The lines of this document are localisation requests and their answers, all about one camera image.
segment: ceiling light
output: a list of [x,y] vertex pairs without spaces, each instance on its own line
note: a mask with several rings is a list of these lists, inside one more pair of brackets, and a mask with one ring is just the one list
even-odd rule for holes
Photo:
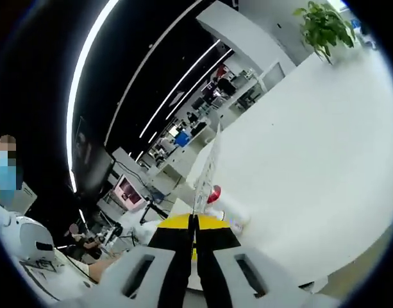
[[72,186],[72,191],[76,193],[76,182],[75,182],[75,176],[72,170],[69,170],[69,177],[71,179],[71,186]]
[[213,65],[211,66],[211,68],[209,68],[209,70],[207,70],[206,73],[204,73],[204,74],[202,75],[202,77],[200,77],[200,79],[193,85],[193,87],[190,88],[190,90],[189,90],[184,96],[182,96],[182,98],[181,98],[181,100],[179,101],[179,103],[175,106],[175,108],[172,109],[172,111],[171,111],[170,114],[165,118],[165,120],[168,120],[168,118],[169,118],[171,115],[173,115],[173,113],[175,112],[175,110],[181,105],[181,103],[185,100],[185,98],[187,98],[187,96],[196,88],[196,86],[199,84],[199,82],[201,82],[201,81],[206,77],[206,75],[207,75],[212,69],[214,69],[216,65],[219,64],[220,61],[222,61],[228,54],[230,54],[231,51],[232,51],[232,49],[229,49],[224,55],[222,55],[222,56],[220,57],[220,59],[219,59],[218,61],[216,61],[215,64],[213,64]]
[[147,143],[151,143],[152,139],[154,139],[154,138],[155,138],[155,136],[156,136],[156,133],[158,133],[158,132],[155,132],[155,133],[152,135],[152,137],[150,138],[150,140],[149,140]]
[[149,127],[149,125],[151,124],[151,122],[153,121],[153,119],[156,117],[156,115],[158,114],[158,112],[162,109],[162,107],[165,105],[166,101],[170,98],[170,96],[172,95],[173,92],[175,92],[176,88],[179,87],[179,85],[181,84],[181,82],[189,75],[189,73],[195,68],[195,66],[217,45],[219,44],[221,40],[217,40],[212,46],[210,46],[208,48],[208,50],[206,50],[203,55],[201,55],[199,57],[199,59],[196,60],[195,63],[193,63],[193,65],[188,69],[188,71],[182,76],[182,78],[177,82],[177,84],[175,84],[175,86],[173,87],[173,89],[170,91],[170,93],[168,93],[167,97],[162,101],[162,103],[160,104],[160,106],[158,107],[158,109],[156,109],[155,113],[152,115],[152,117],[150,118],[150,120],[148,121],[148,123],[145,125],[145,128],[142,130],[142,133],[140,133],[139,138],[142,138],[142,136],[144,135],[145,131],[147,130],[147,128]]
[[143,68],[143,66],[145,65],[145,63],[149,59],[149,57],[152,55],[152,53],[155,51],[155,49],[159,46],[161,41],[163,41],[163,39],[168,35],[168,33],[177,25],[177,23],[179,23],[189,12],[191,12],[202,1],[203,0],[196,0],[185,11],[183,11],[182,14],[179,15],[172,22],[172,24],[169,25],[168,28],[166,28],[166,30],[161,34],[161,36],[158,38],[158,40],[155,42],[155,44],[152,45],[152,48],[147,52],[146,56],[144,57],[144,59],[142,60],[142,62],[138,66],[137,70],[133,74],[130,82],[126,86],[126,89],[124,91],[124,94],[122,95],[121,100],[118,102],[117,109],[115,110],[115,113],[113,114],[113,118],[111,120],[111,125],[109,126],[109,129],[108,129],[108,133],[106,133],[104,145],[106,145],[108,143],[109,135],[111,134],[111,130],[112,130],[113,124],[114,124],[114,122],[115,122],[115,120],[116,120],[116,118],[118,116],[119,110],[121,109],[122,103],[124,102],[125,97],[128,94],[128,91],[132,87],[133,82],[136,80],[139,72],[141,71],[141,69]]
[[143,154],[144,152],[143,151],[141,151],[140,153],[139,153],[139,155],[138,155],[138,157],[137,157],[137,159],[135,159],[135,162],[137,162],[138,161],[138,159],[142,156],[142,154]]
[[108,17],[109,13],[118,3],[118,1],[119,0],[110,0],[105,5],[105,7],[102,9],[102,12],[98,15],[91,30],[89,31],[87,39],[85,40],[85,43],[82,47],[81,53],[79,54],[78,61],[76,62],[74,77],[72,78],[71,89],[69,91],[69,99],[68,99],[68,107],[67,107],[66,145],[67,145],[67,160],[68,160],[69,176],[71,178],[71,184],[74,193],[76,192],[75,178],[71,170],[72,170],[72,122],[74,117],[76,92],[78,89],[79,79],[81,78],[82,69],[85,64],[85,60],[87,59],[92,43],[94,42],[105,19]]
[[86,224],[87,222],[85,221],[85,217],[84,217],[81,209],[79,209],[79,215],[81,216],[83,223]]

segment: yellow stripe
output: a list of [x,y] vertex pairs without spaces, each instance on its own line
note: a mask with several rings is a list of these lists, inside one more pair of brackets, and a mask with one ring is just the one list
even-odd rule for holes
[[200,230],[230,228],[227,221],[220,221],[212,216],[197,215],[197,218],[199,220]]
[[162,221],[158,228],[187,229],[189,224],[189,214],[174,216]]
[[196,248],[193,249],[193,252],[192,252],[192,260],[193,260],[193,261],[197,261]]

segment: white column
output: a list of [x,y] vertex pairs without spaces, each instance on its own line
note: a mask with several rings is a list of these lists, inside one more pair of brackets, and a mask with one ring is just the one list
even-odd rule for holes
[[232,48],[258,74],[275,62],[280,62],[285,74],[296,67],[268,33],[222,2],[214,2],[196,18],[205,30]]

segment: gray plastic part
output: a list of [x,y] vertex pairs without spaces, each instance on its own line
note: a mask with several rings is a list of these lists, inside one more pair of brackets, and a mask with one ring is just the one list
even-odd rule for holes
[[[217,250],[214,255],[228,285],[233,308],[330,308],[340,304],[334,298],[319,294],[312,295],[298,288],[279,264],[254,248],[239,246]],[[244,260],[256,276],[265,291],[263,297],[255,298],[255,292],[249,285],[238,260]]]
[[[85,295],[64,300],[55,307],[112,307],[136,308],[158,307],[163,280],[174,252],[157,248],[137,246],[113,263],[101,277],[101,282]],[[153,260],[134,299],[124,295],[144,261]]]

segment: face mask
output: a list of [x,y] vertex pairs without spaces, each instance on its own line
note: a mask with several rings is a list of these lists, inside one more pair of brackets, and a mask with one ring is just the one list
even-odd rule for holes
[[0,151],[0,204],[2,206],[9,207],[12,204],[18,184],[17,168],[8,159],[8,151]]

